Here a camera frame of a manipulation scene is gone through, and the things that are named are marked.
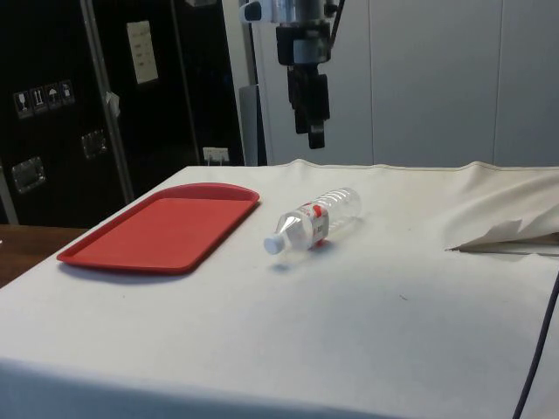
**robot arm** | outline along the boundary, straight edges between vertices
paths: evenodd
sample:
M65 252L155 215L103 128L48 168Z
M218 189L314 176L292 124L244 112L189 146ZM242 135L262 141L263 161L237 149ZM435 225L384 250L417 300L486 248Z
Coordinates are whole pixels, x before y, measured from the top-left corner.
M308 134L310 148L324 148L324 122L330 119L328 78L318 65L331 58L345 0L251 0L241 21L270 22L276 28L278 61L287 67L289 101L297 134ZM336 16L330 31L328 19Z

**table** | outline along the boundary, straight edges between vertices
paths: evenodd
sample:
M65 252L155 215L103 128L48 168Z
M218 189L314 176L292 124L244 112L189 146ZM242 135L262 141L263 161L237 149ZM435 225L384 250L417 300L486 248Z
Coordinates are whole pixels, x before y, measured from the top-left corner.
M0 288L85 232L0 224Z
M559 231L559 170L186 168L261 204L190 275L50 257L0 290L0 417L508 418L558 263L446 251ZM349 186L362 216L279 258L279 215ZM559 390L553 322L524 419Z

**wooden table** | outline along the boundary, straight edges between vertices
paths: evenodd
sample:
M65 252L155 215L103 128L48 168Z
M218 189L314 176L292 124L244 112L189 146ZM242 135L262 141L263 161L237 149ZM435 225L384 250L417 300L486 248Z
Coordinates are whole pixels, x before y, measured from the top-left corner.
M86 232L0 224L0 288Z

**bottle cap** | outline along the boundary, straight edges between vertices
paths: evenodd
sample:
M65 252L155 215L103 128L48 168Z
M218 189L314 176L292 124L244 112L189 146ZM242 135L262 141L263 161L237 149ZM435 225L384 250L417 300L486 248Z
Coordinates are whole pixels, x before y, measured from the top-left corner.
M264 240L264 248L271 255L277 255L286 248L286 241L283 236L274 234Z

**red tray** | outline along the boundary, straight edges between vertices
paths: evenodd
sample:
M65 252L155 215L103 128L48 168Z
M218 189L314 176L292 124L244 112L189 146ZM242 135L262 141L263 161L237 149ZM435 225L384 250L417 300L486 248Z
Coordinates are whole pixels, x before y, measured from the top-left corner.
M166 274L194 270L252 212L256 192L195 183L156 192L58 255L67 264Z

